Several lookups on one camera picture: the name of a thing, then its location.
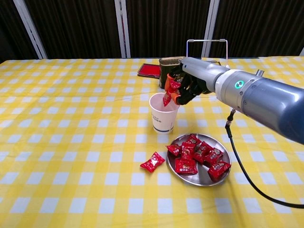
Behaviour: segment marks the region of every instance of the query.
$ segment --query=curtain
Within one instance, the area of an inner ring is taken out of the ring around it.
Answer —
[[[297,56],[304,47],[303,0],[221,0],[213,38],[229,57]],[[223,57],[212,43],[210,57]]]
[[[203,39],[210,0],[126,0],[131,57],[186,55],[188,39]],[[202,43],[189,45],[200,57]]]
[[[114,0],[25,0],[49,58],[121,57]]]
[[[37,54],[12,0],[0,0],[0,63]]]

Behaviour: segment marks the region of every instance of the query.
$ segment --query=stainless steel plate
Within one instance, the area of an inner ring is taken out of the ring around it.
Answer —
[[[204,134],[194,134],[196,135],[196,137],[198,137],[201,141],[205,141],[206,143],[208,143],[210,146],[212,147],[216,147],[218,149],[220,149],[224,155],[222,160],[224,162],[227,162],[229,164],[231,164],[231,160],[230,160],[230,156],[226,150],[226,148],[216,139],[211,138],[208,135],[204,135]],[[171,144],[178,144],[181,145],[184,141],[186,141],[189,138],[190,134],[184,134],[179,136],[178,138],[176,138]],[[192,174],[178,174],[177,172],[175,172],[175,159],[179,158],[175,157],[173,154],[171,154],[169,151],[167,152],[167,164],[170,167],[170,169],[172,170],[172,172],[177,175],[178,177],[180,177],[181,179],[183,179],[184,181],[190,183],[190,184],[194,184],[194,185],[198,185],[198,186],[213,186],[213,185],[217,185],[221,182],[224,181],[224,179],[228,176],[230,169],[225,172],[222,176],[222,178],[218,181],[218,182],[213,182],[208,174],[208,167],[205,165],[201,165],[198,162],[196,162],[196,166],[198,169],[198,173],[195,175]]]

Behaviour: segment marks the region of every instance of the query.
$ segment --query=white paper cup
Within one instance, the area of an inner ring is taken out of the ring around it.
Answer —
[[[165,93],[157,93],[149,100],[152,109],[153,128],[158,134],[169,134],[173,130],[176,114],[180,107],[173,100],[164,107],[162,101],[164,95]]]

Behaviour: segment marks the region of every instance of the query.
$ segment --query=table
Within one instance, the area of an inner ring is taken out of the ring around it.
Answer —
[[[224,129],[230,108],[215,94],[180,107],[170,135],[152,128],[158,80],[137,76],[157,59],[55,59],[0,65],[1,227],[304,227],[304,210],[262,198],[239,168]],[[232,59],[231,68],[298,87],[304,57]],[[252,180],[304,203],[304,146],[237,113],[232,131]],[[228,149],[232,169],[216,187],[183,183],[164,163],[139,165],[185,133]]]

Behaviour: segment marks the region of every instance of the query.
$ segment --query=red candy wrapper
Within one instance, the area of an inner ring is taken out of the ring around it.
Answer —
[[[145,163],[141,164],[140,167],[148,170],[149,172],[153,172],[158,166],[163,164],[164,161],[165,160],[157,152],[154,152],[152,157]]]
[[[169,104],[170,100],[171,100],[171,95],[168,92],[166,92],[162,98],[163,106],[166,107]]]
[[[166,146],[168,151],[170,151],[174,156],[177,156],[181,152],[181,147],[178,144],[173,144],[170,146]]]
[[[210,167],[211,165],[217,163],[223,156],[223,152],[220,151],[217,148],[213,148],[210,153],[205,156],[204,161],[206,162],[206,165]]]
[[[213,182],[217,182],[221,179],[223,173],[226,172],[230,167],[230,164],[220,161],[210,167],[208,174]]]
[[[198,170],[194,160],[175,159],[175,171],[183,174],[197,174]]]
[[[206,143],[205,141],[203,141],[200,145],[200,147],[198,148],[197,151],[195,151],[193,158],[195,160],[197,160],[200,163],[203,163],[205,160],[205,156],[212,150],[213,148]]]
[[[169,87],[169,90],[165,93],[165,95],[162,98],[163,106],[167,106],[171,100],[171,93],[174,93],[174,89]]]
[[[190,137],[186,140],[186,144],[195,144],[198,145],[201,143],[201,140],[199,140],[195,135],[190,135]]]
[[[170,86],[172,89],[177,90],[181,86],[181,84],[179,82],[170,79]]]
[[[183,142],[181,144],[181,158],[185,160],[192,160],[194,154],[195,144],[186,144]]]

